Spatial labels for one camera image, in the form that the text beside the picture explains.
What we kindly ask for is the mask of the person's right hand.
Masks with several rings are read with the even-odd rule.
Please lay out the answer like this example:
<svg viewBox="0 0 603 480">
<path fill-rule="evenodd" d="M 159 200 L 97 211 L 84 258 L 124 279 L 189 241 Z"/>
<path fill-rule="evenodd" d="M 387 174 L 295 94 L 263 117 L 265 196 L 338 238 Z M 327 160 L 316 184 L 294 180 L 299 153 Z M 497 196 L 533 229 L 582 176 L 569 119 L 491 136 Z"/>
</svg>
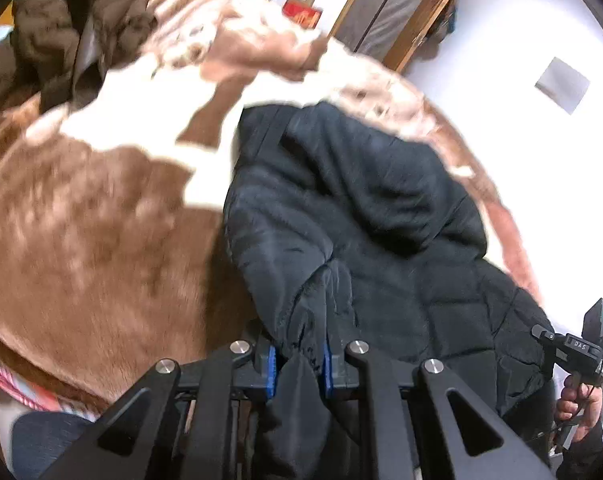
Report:
<svg viewBox="0 0 603 480">
<path fill-rule="evenodd" d="M 556 401 L 555 421 L 560 424 L 581 416 L 574 432 L 574 443 L 583 440 L 601 424 L 602 410 L 601 387 L 583 384 L 577 374 L 571 374 L 565 379 L 559 400 Z"/>
</svg>

